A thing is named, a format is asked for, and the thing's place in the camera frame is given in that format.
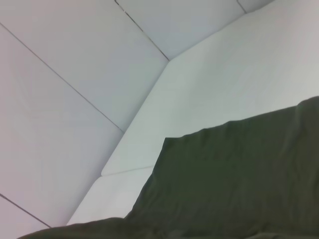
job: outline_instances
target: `green blanket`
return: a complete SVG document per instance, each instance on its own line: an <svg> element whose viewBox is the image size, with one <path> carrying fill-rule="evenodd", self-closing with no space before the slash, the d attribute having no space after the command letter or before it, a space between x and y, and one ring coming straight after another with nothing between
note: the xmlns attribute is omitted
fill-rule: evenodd
<svg viewBox="0 0 319 239"><path fill-rule="evenodd" d="M167 138L125 219L25 239L319 236L319 98Z"/></svg>

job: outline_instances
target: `dark green fabric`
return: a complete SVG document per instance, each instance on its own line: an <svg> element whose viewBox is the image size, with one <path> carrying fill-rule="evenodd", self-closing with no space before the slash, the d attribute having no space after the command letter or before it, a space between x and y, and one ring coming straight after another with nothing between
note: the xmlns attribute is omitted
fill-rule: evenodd
<svg viewBox="0 0 319 239"><path fill-rule="evenodd" d="M167 138L125 219L25 239L319 236L319 98Z"/></svg>

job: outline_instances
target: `white surface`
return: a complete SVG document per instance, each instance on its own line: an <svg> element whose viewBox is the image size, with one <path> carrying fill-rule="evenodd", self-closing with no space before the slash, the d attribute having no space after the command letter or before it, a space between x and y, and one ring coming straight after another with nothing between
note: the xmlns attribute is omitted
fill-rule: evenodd
<svg viewBox="0 0 319 239"><path fill-rule="evenodd" d="M118 217L132 209L153 168L100 177L81 202L68 225Z"/></svg>
<svg viewBox="0 0 319 239"><path fill-rule="evenodd" d="M0 0L0 22L123 131L167 64L113 0Z"/></svg>
<svg viewBox="0 0 319 239"><path fill-rule="evenodd" d="M244 14L236 0L118 0L172 59Z"/></svg>
<svg viewBox="0 0 319 239"><path fill-rule="evenodd" d="M0 238L17 239L47 228L46 225L0 197Z"/></svg>
<svg viewBox="0 0 319 239"><path fill-rule="evenodd" d="M0 26L0 193L65 225L122 132Z"/></svg>
<svg viewBox="0 0 319 239"><path fill-rule="evenodd" d="M246 12L256 11L274 0L239 0Z"/></svg>
<svg viewBox="0 0 319 239"><path fill-rule="evenodd" d="M318 0L277 0L172 60L102 175L153 166L165 137L319 95Z"/></svg>

